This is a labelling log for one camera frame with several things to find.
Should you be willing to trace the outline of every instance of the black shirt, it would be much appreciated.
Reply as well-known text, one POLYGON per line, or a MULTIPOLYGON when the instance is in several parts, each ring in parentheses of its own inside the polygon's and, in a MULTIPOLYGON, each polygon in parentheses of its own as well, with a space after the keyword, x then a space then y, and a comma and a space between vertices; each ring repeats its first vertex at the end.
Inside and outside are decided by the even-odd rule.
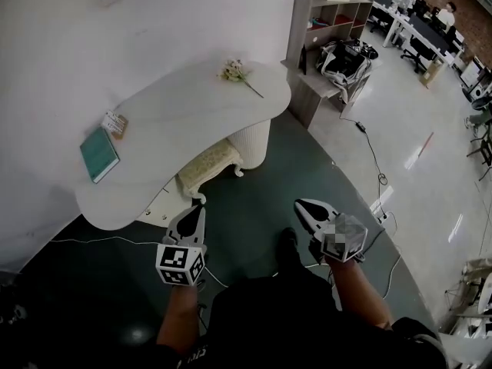
POLYGON ((445 368, 436 336, 410 319, 393 330, 339 311, 331 288, 310 271, 243 281, 222 291, 208 333, 189 357, 156 347, 156 367, 432 367, 445 368))

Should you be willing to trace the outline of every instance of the white tile floor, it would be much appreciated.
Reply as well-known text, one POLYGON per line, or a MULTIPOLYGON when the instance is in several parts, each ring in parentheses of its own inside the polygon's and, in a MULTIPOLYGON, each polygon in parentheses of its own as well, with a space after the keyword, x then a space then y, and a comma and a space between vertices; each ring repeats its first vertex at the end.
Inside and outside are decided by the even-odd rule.
MULTIPOLYGON (((389 181, 381 195, 386 198, 383 209, 397 218, 393 240, 439 321, 447 313, 444 291, 458 282, 464 262, 478 257, 483 237, 482 256, 492 252, 487 216, 492 184, 488 176, 478 182, 485 172, 481 155, 466 158, 473 135, 464 127, 464 118, 475 112, 450 68, 427 89, 411 63, 400 59, 401 51, 382 47, 381 34, 366 29, 363 39, 374 45, 384 64, 345 117, 367 129, 389 181)), ((338 115, 323 104, 309 131, 371 205, 377 200, 371 150, 354 123, 338 115)), ((385 226, 391 236, 393 220, 385 226)))

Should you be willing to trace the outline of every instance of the black shoe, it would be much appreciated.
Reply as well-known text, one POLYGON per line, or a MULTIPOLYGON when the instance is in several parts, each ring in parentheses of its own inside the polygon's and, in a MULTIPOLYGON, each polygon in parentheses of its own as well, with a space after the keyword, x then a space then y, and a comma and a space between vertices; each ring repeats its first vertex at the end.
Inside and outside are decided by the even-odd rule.
POLYGON ((279 269, 301 264, 298 253, 298 236, 293 228, 285 228, 281 233, 275 252, 279 269))

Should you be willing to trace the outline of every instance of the teal book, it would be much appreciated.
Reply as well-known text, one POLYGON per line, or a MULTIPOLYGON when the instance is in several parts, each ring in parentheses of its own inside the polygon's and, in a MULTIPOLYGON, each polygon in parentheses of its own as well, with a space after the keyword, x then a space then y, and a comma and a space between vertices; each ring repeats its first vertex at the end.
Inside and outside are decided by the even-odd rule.
POLYGON ((85 167, 91 180, 98 183, 120 159, 103 127, 97 128, 80 145, 85 167))

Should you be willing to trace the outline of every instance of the marker cube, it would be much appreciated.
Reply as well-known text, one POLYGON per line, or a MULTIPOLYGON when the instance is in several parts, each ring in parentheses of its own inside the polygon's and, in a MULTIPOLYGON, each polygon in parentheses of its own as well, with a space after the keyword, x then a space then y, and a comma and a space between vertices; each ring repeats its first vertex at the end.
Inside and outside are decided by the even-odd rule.
POLYGON ((354 216, 343 213, 319 232, 321 252, 341 262, 361 252, 367 237, 366 227, 354 216))
POLYGON ((205 261, 201 248, 159 244, 155 267, 164 283, 192 286, 205 261))

